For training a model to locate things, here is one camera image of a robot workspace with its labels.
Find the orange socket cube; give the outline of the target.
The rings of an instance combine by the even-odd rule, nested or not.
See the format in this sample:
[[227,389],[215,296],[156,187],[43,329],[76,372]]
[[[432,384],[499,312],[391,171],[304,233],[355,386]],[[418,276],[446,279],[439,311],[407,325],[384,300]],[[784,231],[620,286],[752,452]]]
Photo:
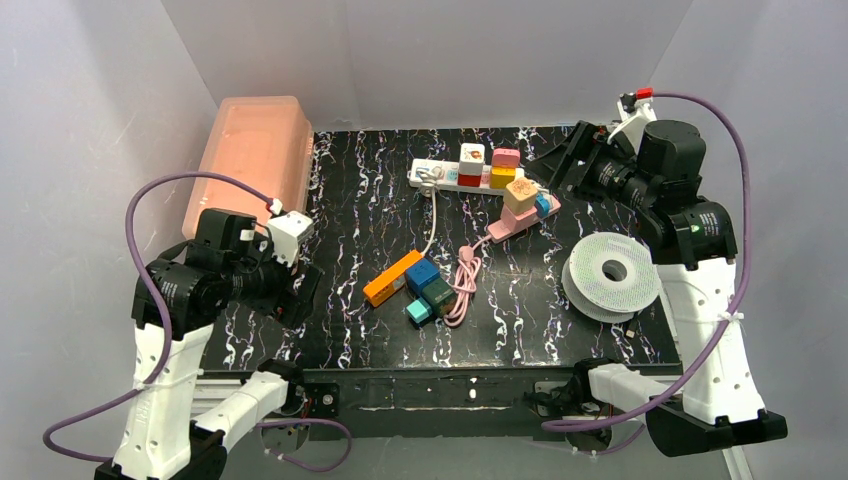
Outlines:
[[412,250],[392,264],[363,288],[368,303],[377,308],[401,290],[405,284],[405,273],[423,258],[417,250]]

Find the teal white charger plug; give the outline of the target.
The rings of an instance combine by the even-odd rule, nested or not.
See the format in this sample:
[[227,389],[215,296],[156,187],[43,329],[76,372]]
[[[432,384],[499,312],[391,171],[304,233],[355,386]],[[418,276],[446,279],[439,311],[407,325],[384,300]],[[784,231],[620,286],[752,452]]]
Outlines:
[[417,298],[408,304],[405,314],[414,328],[420,329],[433,319],[433,310],[430,304],[423,298]]

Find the pink translucent storage box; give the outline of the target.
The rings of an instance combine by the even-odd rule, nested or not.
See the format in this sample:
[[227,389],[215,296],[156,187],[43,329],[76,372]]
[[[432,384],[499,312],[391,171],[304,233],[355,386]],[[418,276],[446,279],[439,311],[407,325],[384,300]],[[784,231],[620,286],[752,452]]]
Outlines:
[[[231,97],[220,104],[199,165],[277,198],[285,211],[304,213],[313,165],[313,129],[294,96]],[[265,204],[226,182],[196,178],[181,228],[195,236],[205,208],[270,218]]]

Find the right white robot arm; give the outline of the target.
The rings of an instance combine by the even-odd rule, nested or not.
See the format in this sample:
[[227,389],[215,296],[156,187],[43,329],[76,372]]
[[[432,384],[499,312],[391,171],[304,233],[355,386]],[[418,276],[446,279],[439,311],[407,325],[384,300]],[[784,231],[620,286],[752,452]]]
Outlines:
[[629,140],[581,121],[528,163],[552,190],[635,213],[684,367],[664,386],[609,359],[580,361],[568,399],[610,404],[618,414],[590,423],[549,421],[546,430],[602,430],[638,419],[669,457],[787,436],[786,419],[766,407],[750,373],[739,309],[750,257],[737,247],[727,210],[699,194],[705,154],[699,130],[686,122],[651,121]]

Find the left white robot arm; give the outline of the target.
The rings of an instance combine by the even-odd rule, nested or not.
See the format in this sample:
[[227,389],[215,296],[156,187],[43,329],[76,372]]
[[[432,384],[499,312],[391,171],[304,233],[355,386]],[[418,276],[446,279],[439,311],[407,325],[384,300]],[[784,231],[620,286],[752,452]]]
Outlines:
[[120,446],[97,478],[218,477],[232,447],[294,401],[301,368],[267,360],[210,411],[192,412],[203,353],[229,303],[249,303],[286,323],[310,312],[320,271],[296,263],[313,232],[311,219],[295,211],[259,225],[252,215],[208,208],[192,239],[147,265],[131,313],[136,395]]

